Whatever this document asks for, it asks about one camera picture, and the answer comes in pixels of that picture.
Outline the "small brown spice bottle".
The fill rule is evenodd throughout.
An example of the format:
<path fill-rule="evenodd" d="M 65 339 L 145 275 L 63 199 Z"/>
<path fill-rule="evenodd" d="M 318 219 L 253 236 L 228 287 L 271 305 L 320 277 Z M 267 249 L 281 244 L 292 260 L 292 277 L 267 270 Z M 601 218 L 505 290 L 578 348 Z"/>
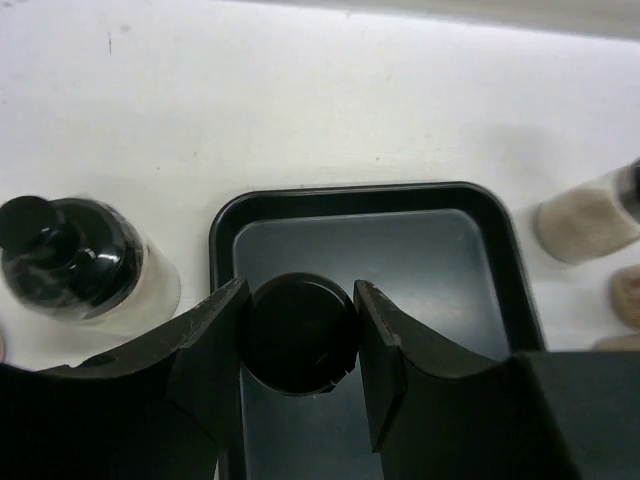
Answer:
<path fill-rule="evenodd" d="M 356 365 L 362 322 L 334 281 L 292 272 L 262 283 L 240 321 L 242 362 L 266 388 L 288 396 L 331 391 Z"/>

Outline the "black top grinder bottle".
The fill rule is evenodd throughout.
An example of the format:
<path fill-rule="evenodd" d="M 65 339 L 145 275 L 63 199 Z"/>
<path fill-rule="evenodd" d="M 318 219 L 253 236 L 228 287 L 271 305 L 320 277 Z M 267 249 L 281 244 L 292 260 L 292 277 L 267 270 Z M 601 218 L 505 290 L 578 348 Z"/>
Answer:
<path fill-rule="evenodd" d="M 23 307 L 125 338 L 170 320 L 181 296 L 166 256 L 117 210 L 91 198 L 4 203 L 1 272 Z"/>

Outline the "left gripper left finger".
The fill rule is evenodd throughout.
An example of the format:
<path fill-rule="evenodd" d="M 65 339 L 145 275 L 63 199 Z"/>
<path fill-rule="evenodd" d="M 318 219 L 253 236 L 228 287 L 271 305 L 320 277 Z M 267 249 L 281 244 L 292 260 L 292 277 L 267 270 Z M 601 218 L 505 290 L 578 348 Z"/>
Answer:
<path fill-rule="evenodd" d="M 210 479 L 241 426 L 241 279 L 76 367 L 1 368 L 5 479 Z"/>

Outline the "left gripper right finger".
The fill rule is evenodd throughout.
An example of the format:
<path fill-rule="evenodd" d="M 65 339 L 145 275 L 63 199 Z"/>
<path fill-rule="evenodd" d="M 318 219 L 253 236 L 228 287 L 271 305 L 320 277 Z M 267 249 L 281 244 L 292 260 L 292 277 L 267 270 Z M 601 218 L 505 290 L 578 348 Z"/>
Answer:
<path fill-rule="evenodd" d="M 635 479 L 635 352 L 474 353 L 354 286 L 373 450 L 388 479 Z"/>

